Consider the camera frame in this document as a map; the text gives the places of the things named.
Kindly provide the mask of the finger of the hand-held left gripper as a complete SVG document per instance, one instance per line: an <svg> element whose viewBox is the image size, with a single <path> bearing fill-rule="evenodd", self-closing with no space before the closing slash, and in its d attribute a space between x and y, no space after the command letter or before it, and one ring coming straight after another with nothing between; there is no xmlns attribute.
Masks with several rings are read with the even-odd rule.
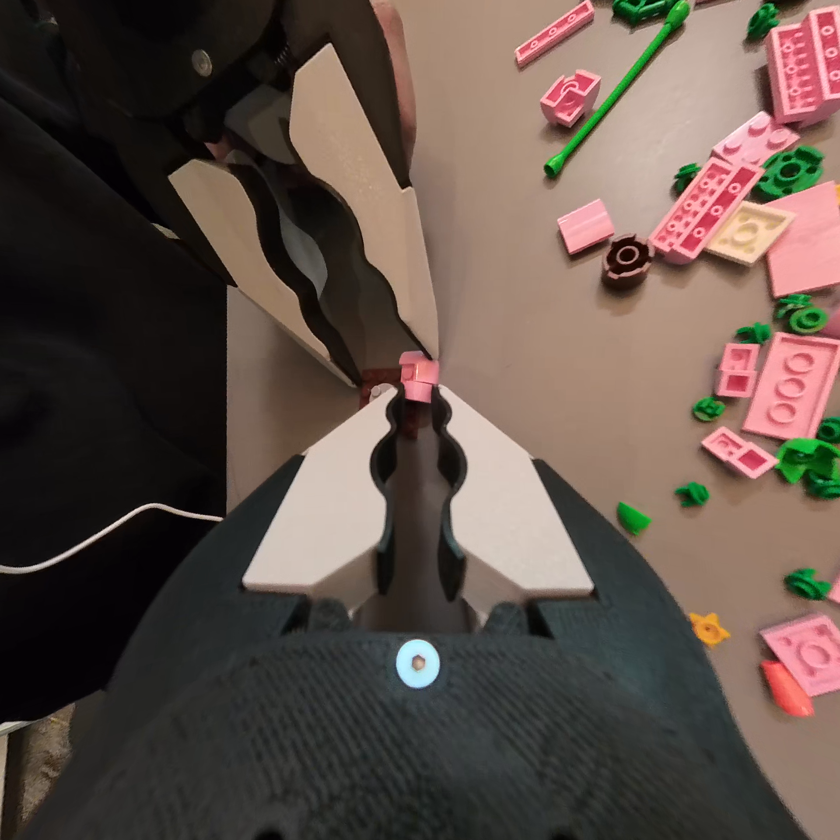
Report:
<svg viewBox="0 0 840 840"><path fill-rule="evenodd" d="M190 160L170 183L237 289L350 386L361 373L282 236L280 206L249 163Z"/></svg>
<svg viewBox="0 0 840 840"><path fill-rule="evenodd" d="M398 318L438 358L438 313L417 197L399 186L332 44L296 72L290 142L308 173L349 208L364 259L387 282Z"/></svg>

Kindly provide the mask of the pink four-stud brick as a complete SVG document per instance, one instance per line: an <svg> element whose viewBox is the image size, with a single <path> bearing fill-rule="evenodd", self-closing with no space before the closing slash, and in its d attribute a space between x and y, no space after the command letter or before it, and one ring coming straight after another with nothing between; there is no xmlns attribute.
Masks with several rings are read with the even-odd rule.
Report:
<svg viewBox="0 0 840 840"><path fill-rule="evenodd" d="M715 144L710 156L732 165L748 163L763 166L772 155L789 150L799 140L797 132L761 111Z"/></svg>

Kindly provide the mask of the pink flat square tile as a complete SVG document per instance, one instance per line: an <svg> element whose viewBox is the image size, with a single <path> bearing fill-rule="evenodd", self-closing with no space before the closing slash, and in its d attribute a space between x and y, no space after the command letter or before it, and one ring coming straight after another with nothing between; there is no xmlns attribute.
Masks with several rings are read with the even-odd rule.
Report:
<svg viewBox="0 0 840 840"><path fill-rule="evenodd" d="M766 253L773 298L839 282L837 184L825 182L767 204L794 220Z"/></svg>

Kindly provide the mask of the orange star flower piece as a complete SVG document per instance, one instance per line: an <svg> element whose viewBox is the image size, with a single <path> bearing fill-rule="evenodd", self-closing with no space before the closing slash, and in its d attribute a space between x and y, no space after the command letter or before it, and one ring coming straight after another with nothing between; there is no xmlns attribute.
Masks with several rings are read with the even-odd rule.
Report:
<svg viewBox="0 0 840 840"><path fill-rule="evenodd" d="M709 648L714 648L731 637L729 631L721 625L719 615L714 612L708 614L691 612L689 621L694 634Z"/></svg>

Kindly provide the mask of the large pink hollow brick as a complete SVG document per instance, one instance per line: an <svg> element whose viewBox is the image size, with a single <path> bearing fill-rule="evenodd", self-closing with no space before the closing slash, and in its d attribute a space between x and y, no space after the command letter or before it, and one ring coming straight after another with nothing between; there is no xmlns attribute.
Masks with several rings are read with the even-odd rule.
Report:
<svg viewBox="0 0 840 840"><path fill-rule="evenodd" d="M812 10L799 24L773 28L764 40L777 123L797 128L839 109L839 9Z"/></svg>

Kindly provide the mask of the cream square plate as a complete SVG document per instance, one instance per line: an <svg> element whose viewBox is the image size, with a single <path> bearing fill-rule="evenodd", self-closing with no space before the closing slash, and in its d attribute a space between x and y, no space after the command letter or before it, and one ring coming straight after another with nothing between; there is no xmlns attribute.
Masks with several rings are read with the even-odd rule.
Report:
<svg viewBox="0 0 840 840"><path fill-rule="evenodd" d="M743 266L764 256L794 222L795 212L744 201L711 237L704 250Z"/></svg>

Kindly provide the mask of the green flexible rod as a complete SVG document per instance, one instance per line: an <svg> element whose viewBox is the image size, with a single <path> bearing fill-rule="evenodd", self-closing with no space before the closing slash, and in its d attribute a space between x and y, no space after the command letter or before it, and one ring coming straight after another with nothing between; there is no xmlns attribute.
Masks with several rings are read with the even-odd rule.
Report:
<svg viewBox="0 0 840 840"><path fill-rule="evenodd" d="M597 126L604 120L606 115L614 108L625 92L634 84L635 80L642 74L648 64L656 57L678 30L680 30L690 15L691 5L688 1L678 1L669 9L660 30L653 40L648 44L640 57L629 68L624 77L617 83L615 88L607 95L604 102L593 111L583 126L568 141L562 150L550 157L542 167L546 178L554 180L558 178L572 155L579 149Z"/></svg>

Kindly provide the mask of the person's black clothing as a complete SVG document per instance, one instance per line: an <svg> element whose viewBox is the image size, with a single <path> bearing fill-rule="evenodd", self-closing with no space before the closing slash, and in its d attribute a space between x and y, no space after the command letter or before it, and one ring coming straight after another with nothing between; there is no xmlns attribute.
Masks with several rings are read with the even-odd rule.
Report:
<svg viewBox="0 0 840 840"><path fill-rule="evenodd" d="M225 508L225 284L158 225L46 2L2 2L2 566ZM2 573L2 722L109 682L210 521Z"/></svg>

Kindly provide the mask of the pink curved corner brick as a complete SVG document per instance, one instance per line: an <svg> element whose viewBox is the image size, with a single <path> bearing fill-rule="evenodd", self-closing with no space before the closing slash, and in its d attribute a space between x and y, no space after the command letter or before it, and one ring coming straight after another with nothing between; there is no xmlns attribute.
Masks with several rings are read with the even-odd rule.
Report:
<svg viewBox="0 0 840 840"><path fill-rule="evenodd" d="M405 399L431 403L433 389L438 385L439 362L429 360L422 351L406 351L401 354L399 365Z"/></svg>

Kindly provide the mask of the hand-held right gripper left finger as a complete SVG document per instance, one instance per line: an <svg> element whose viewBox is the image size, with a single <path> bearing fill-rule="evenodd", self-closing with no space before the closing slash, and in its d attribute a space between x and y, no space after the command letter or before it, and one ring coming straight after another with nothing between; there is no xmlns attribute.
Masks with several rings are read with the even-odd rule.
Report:
<svg viewBox="0 0 840 840"><path fill-rule="evenodd" d="M303 456L242 584L313 601L368 601L394 576L398 390L385 385Z"/></svg>

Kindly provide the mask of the scattered small green pieces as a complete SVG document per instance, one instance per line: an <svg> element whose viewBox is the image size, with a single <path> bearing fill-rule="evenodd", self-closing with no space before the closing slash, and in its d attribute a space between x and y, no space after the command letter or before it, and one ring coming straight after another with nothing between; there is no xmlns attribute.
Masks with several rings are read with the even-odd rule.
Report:
<svg viewBox="0 0 840 840"><path fill-rule="evenodd" d="M669 162L702 163L709 152L758 112L772 113L771 86L764 39L747 39L748 17L759 2L703 2L687 19L677 58L689 59L690 73L667 74L668 93L675 102L666 107L677 118L677 152ZM800 135L798 145L824 154L819 185L838 185L838 114L810 127L784 124ZM838 284L832 287L773 298L766 254L743 266L702 250L685 265L665 265L665 279L689 288L692 299L680 310L674 329L677 361L688 363L691 384L680 394L692 403L700 399L699 416L689 410L691 467L675 468L674 493L680 514L689 522L677 537L686 546L691 567L697 567L702 591L689 597L695 613L720 611L726 604L776 602L811 604L802 594L838 582L838 484L806 471L796 482L786 479L785 455L801 456L779 440L742 431L753 394L746 398L714 394L718 365L727 343L759 343L760 377L770 342L776 333L799 334L789 320L800 312L820 309L833 314L838 307ZM750 479L726 467L700 447L700 441L719 427L775 456L779 464L760 478Z"/></svg>

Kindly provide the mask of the long pink hollow brick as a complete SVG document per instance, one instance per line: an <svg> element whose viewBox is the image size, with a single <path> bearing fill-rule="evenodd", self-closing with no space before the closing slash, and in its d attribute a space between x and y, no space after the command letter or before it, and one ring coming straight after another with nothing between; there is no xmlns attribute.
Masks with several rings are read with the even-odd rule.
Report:
<svg viewBox="0 0 840 840"><path fill-rule="evenodd" d="M758 164L711 156L649 236L650 244L668 263L693 261L763 174Z"/></svg>

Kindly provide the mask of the green round plate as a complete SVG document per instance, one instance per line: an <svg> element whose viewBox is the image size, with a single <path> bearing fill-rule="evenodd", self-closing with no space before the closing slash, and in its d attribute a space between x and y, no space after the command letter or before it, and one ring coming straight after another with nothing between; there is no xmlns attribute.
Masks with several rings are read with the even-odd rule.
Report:
<svg viewBox="0 0 840 840"><path fill-rule="evenodd" d="M763 174L752 194L768 202L811 188L823 174L823 161L824 154L809 145L773 154L762 163Z"/></svg>

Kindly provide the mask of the pink notched round-corner brick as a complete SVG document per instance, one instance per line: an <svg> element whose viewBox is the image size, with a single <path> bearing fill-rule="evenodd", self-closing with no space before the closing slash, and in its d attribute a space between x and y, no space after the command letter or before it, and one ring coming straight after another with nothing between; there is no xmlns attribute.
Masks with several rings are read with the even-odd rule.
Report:
<svg viewBox="0 0 840 840"><path fill-rule="evenodd" d="M601 84L601 76L583 69L558 78L540 100L543 117L549 124L572 127L593 109Z"/></svg>

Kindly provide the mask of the brown round brick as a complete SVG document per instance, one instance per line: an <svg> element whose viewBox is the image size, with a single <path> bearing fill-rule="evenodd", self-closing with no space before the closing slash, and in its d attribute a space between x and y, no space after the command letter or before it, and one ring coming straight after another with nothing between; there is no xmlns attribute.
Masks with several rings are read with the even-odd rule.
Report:
<svg viewBox="0 0 840 840"><path fill-rule="evenodd" d="M613 291L630 291L641 286L655 258L655 247L635 234L615 237L602 262L602 283Z"/></svg>

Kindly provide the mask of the coral cone piece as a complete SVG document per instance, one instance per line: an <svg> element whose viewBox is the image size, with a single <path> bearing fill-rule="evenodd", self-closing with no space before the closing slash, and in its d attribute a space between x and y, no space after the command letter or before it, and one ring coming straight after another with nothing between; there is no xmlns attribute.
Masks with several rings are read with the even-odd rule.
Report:
<svg viewBox="0 0 840 840"><path fill-rule="evenodd" d="M760 664L763 677L775 705L793 718L811 718L814 706L811 697L780 661L765 659Z"/></svg>

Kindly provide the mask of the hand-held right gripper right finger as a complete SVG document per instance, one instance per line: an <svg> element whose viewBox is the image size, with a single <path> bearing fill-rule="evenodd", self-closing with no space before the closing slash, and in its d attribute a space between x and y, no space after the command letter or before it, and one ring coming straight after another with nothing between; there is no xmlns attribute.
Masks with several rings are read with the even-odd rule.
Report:
<svg viewBox="0 0 840 840"><path fill-rule="evenodd" d="M449 602L529 603L594 591L530 453L454 391L432 394L437 469L448 484L437 568Z"/></svg>

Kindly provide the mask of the pink curved slope tile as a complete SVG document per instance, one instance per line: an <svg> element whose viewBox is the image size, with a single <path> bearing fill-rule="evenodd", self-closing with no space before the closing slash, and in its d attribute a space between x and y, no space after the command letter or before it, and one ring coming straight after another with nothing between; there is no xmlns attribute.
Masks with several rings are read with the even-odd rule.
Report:
<svg viewBox="0 0 840 840"><path fill-rule="evenodd" d="M613 221L600 198L559 217L557 225L569 256L599 245L615 234Z"/></svg>

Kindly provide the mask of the pink square hollow plate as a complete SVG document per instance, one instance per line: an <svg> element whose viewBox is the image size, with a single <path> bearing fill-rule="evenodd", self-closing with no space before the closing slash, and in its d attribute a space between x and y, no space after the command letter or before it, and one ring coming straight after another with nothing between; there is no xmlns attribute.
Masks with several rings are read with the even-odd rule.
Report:
<svg viewBox="0 0 840 840"><path fill-rule="evenodd" d="M809 697L839 690L839 631L830 617L813 613L759 635Z"/></svg>

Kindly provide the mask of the small pink hollow brick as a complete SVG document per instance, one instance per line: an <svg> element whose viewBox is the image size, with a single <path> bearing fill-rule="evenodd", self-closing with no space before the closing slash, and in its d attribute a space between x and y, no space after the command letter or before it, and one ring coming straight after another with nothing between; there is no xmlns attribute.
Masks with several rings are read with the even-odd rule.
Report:
<svg viewBox="0 0 840 840"><path fill-rule="evenodd" d="M727 343L717 368L715 396L746 398L754 393L759 343Z"/></svg>
<svg viewBox="0 0 840 840"><path fill-rule="evenodd" d="M700 441L700 447L726 467L753 480L779 464L775 456L727 427L715 429Z"/></svg>

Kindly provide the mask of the small brown square plate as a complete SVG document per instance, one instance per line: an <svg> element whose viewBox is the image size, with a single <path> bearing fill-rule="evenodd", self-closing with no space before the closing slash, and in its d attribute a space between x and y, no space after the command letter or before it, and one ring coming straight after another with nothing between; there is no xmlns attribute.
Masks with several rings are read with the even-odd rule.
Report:
<svg viewBox="0 0 840 840"><path fill-rule="evenodd" d="M359 409L369 404L370 389L378 383L391 383L394 387L402 385L401 367L396 368L373 368L361 372L361 387L359 397ZM409 402L405 399L403 409L401 432L406 438L417 439L421 421L421 406L425 403Z"/></svg>

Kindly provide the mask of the pink plate with round holes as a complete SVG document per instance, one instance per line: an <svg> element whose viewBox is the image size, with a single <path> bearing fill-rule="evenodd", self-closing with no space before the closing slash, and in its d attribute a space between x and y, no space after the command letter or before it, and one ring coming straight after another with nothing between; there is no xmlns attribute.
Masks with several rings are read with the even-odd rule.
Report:
<svg viewBox="0 0 840 840"><path fill-rule="evenodd" d="M838 340L776 333L742 431L779 440L813 438L838 367Z"/></svg>

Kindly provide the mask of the pink narrow three-stud plate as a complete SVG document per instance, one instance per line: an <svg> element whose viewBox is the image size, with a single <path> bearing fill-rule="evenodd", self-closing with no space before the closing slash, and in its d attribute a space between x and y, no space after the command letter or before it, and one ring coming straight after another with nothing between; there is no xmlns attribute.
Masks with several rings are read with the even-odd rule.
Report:
<svg viewBox="0 0 840 840"><path fill-rule="evenodd" d="M555 46L589 25L595 17L591 1L578 3L546 28L515 49L514 57L519 69L531 64Z"/></svg>

